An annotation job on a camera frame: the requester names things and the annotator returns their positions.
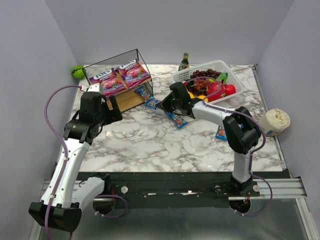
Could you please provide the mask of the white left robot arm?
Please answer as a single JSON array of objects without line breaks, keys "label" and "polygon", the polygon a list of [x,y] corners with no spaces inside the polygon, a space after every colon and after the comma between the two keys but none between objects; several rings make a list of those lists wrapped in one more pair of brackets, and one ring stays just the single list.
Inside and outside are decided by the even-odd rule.
[{"label": "white left robot arm", "polygon": [[82,94],[80,109],[64,126],[64,133],[60,136],[62,151],[49,186],[41,200],[32,202],[28,210],[45,231],[56,229],[73,233],[85,207],[98,195],[111,192],[110,176],[101,173],[89,177],[77,191],[74,191],[74,185],[94,138],[104,126],[122,119],[114,96],[107,99],[94,91]]}]

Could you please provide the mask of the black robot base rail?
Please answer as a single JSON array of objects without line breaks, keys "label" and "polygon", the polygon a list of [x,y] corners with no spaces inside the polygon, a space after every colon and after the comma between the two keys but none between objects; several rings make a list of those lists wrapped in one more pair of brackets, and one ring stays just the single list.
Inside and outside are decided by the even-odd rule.
[{"label": "black robot base rail", "polygon": [[105,181],[102,195],[116,194],[116,208],[130,209],[228,208],[231,201],[260,196],[252,179],[236,183],[230,172],[80,172],[77,181],[90,177]]}]

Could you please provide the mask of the purple Fox's candy bag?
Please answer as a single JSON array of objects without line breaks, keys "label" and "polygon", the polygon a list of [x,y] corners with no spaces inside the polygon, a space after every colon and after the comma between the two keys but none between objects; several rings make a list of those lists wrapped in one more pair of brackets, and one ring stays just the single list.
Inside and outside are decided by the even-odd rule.
[{"label": "purple Fox's candy bag", "polygon": [[91,84],[99,83],[102,94],[106,97],[113,96],[127,89],[113,68],[90,77],[89,81]]},{"label": "purple Fox's candy bag", "polygon": [[151,76],[137,59],[133,59],[126,64],[119,66],[116,71],[124,80],[129,89],[148,80]]}]

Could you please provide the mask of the white plastic fruit basket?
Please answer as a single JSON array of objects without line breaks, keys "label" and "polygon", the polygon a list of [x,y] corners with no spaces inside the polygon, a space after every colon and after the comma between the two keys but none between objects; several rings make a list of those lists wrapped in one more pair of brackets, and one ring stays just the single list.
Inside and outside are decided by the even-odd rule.
[{"label": "white plastic fruit basket", "polygon": [[240,80],[221,60],[204,63],[173,73],[173,83],[182,82],[192,98],[207,97],[211,104],[237,97],[244,92]]}]

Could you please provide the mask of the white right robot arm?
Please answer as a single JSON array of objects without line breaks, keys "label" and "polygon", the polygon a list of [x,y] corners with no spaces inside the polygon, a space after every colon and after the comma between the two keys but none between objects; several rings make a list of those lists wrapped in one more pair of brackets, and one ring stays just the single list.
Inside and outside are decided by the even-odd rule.
[{"label": "white right robot arm", "polygon": [[245,107],[224,108],[191,98],[182,82],[169,86],[170,93],[156,107],[167,113],[180,112],[183,116],[206,120],[224,128],[227,142],[234,151],[234,167],[231,185],[238,192],[245,191],[253,181],[251,173],[253,153],[266,142],[262,127]]}]

